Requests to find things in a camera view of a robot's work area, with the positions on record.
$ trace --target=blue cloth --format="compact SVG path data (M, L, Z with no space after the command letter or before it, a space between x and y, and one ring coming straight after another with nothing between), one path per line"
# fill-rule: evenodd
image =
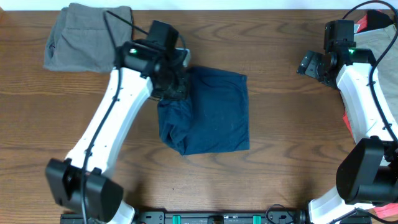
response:
M160 138L181 155L249 149L247 77L192 67L186 100L157 105Z

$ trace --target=green tape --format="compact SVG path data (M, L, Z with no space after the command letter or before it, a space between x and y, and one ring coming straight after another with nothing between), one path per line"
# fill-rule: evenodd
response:
M181 216L173 215L173 224L181 224Z
M253 224L261 224L261 216L253 215Z

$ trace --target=white background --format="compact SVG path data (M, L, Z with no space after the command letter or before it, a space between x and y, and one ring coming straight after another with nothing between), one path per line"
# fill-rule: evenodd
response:
M398 0L385 0L398 7ZM60 10L71 2L91 7L130 6L133 10L351 9L364 0L0 0L4 10ZM380 4L363 9L387 9Z

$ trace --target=wooden table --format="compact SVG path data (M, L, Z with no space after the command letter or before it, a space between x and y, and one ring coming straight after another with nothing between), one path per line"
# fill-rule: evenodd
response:
M180 156L159 139L147 101L119 155L126 201L169 211L302 207L335 184L354 147L336 90L296 74L322 52L324 24L346 11L135 11L136 25L175 26L192 64L248 76L251 149ZM352 16L360 18L364 12ZM58 12L5 12L0 21L0 223L58 223L44 169L85 131L109 75L50 72L44 45Z

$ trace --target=wooden surface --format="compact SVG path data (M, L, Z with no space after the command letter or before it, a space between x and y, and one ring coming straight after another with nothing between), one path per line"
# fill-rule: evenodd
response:
M114 180L133 206L190 210L301 207L335 184L354 147L339 93L296 74L322 52L323 26L346 11L136 11L175 26L192 64L248 76L251 149L180 156L159 139L147 101L119 155ZM85 131L109 76L50 72L44 45L58 12L5 12L0 21L0 223L57 223L44 168ZM356 12L359 18L363 12Z

